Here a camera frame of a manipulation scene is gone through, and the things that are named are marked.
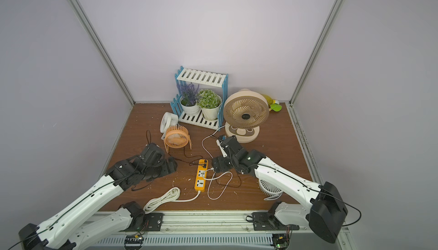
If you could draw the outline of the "black usb cable orange fan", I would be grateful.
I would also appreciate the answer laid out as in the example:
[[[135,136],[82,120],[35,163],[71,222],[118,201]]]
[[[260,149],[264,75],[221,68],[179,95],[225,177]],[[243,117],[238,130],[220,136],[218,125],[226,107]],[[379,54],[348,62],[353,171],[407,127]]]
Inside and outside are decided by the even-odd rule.
[[[171,155],[170,154],[170,156],[175,161],[185,163],[185,164],[187,164],[187,165],[189,165],[191,167],[194,167],[194,166],[196,166],[196,167],[197,166],[206,166],[206,164],[208,163],[208,159],[204,158],[201,155],[191,155],[191,156],[189,156],[186,153],[185,147],[183,147],[181,149],[181,151],[182,151],[183,158],[179,157],[178,155]]]

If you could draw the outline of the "orange power strip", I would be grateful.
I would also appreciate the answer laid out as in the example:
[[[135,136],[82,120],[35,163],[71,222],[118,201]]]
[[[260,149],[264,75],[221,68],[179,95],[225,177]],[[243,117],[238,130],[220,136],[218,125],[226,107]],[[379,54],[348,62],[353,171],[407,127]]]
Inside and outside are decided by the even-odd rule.
[[[199,192],[205,191],[205,184],[206,184],[206,172],[208,170],[208,160],[207,159],[200,159],[198,161],[197,165],[197,173],[196,173],[196,180],[195,180],[195,190]]]

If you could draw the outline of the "small orange desk fan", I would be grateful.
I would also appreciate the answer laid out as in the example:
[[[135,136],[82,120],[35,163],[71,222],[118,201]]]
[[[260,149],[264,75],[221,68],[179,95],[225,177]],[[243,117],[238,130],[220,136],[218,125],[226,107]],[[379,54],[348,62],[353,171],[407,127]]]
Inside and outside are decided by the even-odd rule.
[[[179,124],[167,129],[163,142],[167,153],[170,148],[184,148],[187,145],[189,145],[189,148],[192,148],[192,141],[188,129]]]

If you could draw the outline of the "large beige desk fan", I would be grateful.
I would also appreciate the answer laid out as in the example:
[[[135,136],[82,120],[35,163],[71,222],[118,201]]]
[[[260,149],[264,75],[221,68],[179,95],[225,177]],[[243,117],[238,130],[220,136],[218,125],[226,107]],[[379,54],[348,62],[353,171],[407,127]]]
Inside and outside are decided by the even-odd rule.
[[[260,125],[269,116],[266,98],[249,89],[235,92],[225,101],[224,119],[227,137],[235,136],[239,143],[250,143],[260,133]]]

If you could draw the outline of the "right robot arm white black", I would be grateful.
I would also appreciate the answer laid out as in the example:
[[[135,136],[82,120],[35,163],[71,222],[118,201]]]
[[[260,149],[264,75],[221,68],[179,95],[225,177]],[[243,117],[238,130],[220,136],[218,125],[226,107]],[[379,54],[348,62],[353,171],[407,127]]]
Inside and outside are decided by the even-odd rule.
[[[328,243],[335,243],[341,229],[348,227],[345,220],[351,204],[342,199],[335,185],[302,178],[257,150],[247,151],[235,136],[222,136],[216,143],[221,155],[213,158],[214,172],[225,173],[234,169],[240,174],[251,175],[289,195],[302,206],[298,210],[281,202],[271,208],[274,218],[284,226],[310,228]]]

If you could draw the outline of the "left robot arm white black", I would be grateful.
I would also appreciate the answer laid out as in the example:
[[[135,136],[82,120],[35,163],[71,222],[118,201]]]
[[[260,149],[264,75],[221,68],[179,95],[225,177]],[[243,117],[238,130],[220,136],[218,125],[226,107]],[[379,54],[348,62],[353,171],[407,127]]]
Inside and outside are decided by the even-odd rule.
[[[173,157],[166,158],[154,143],[146,145],[139,155],[116,162],[88,191],[53,217],[24,226],[18,233],[18,244],[24,250],[84,250],[118,231],[140,231],[145,226],[145,212],[135,201],[91,224],[86,222],[140,182],[152,182],[176,170]]]

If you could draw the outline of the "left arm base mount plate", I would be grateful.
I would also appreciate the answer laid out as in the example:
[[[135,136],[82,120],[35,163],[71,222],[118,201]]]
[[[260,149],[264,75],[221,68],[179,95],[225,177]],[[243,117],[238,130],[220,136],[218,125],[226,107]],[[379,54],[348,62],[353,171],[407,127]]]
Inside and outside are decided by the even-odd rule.
[[[164,214],[163,213],[149,213],[135,216],[125,229],[125,232],[159,232],[162,227]]]

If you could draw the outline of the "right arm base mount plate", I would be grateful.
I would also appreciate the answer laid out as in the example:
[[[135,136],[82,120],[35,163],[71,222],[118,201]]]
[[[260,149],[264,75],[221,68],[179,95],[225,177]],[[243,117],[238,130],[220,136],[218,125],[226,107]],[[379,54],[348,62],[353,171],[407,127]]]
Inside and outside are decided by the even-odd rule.
[[[295,224],[282,224],[268,212],[253,212],[246,216],[245,220],[253,225],[255,231],[297,231],[300,229],[300,226]]]

